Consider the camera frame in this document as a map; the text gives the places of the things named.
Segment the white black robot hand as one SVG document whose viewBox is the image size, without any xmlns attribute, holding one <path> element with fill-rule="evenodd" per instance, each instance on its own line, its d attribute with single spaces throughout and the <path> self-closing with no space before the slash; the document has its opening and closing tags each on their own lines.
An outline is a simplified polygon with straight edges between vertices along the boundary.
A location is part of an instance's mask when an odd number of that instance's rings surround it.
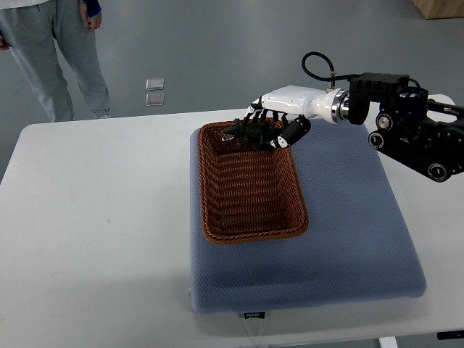
<svg viewBox="0 0 464 348">
<path fill-rule="evenodd" d="M 286 86 L 262 95 L 250 104 L 244 122 L 262 122 L 267 113 L 273 118 L 295 115 L 296 118 L 273 136 L 269 144 L 275 149 L 292 146 L 311 129 L 310 120 L 318 117 L 338 124 L 348 119 L 349 92 L 343 88 L 322 91 L 314 88 Z"/>
</svg>

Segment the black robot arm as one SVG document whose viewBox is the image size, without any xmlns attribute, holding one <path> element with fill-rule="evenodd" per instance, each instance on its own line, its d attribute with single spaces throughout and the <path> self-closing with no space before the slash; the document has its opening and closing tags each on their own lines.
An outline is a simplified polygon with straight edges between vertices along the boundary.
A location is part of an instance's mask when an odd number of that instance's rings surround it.
<svg viewBox="0 0 464 348">
<path fill-rule="evenodd" d="M 347 119 L 361 125 L 379 104 L 368 137 L 378 152 L 438 183 L 463 172 L 463 108 L 434 101 L 409 75 L 365 72 L 348 78 Z"/>
</svg>

